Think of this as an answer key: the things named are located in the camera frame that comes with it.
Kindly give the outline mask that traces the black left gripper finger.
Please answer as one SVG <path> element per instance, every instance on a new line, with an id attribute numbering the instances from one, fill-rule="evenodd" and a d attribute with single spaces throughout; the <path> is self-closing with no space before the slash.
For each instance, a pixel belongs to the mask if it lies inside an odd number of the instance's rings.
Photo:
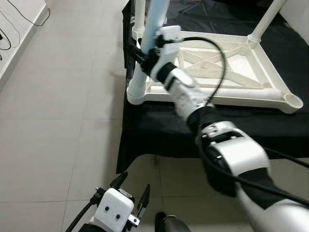
<path id="1" fill-rule="evenodd" d="M 115 179 L 111 181 L 110 188 L 116 190 L 120 189 L 127 177 L 128 177 L 128 171 L 119 173 L 117 177 L 115 177 Z"/>
<path id="2" fill-rule="evenodd" d="M 147 184 L 146 188 L 141 196 L 141 199 L 137 203 L 137 216 L 143 216 L 150 201 L 151 185 Z"/>

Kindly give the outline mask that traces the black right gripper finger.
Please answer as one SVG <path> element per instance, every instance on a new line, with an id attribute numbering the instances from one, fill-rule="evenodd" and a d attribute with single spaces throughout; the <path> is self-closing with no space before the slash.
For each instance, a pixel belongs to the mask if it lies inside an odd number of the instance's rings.
<path id="1" fill-rule="evenodd" d="M 141 51 L 134 44 L 126 44 L 126 54 L 130 56 L 133 60 L 135 60 L 138 64 L 142 64 L 146 61 L 147 55 Z"/>

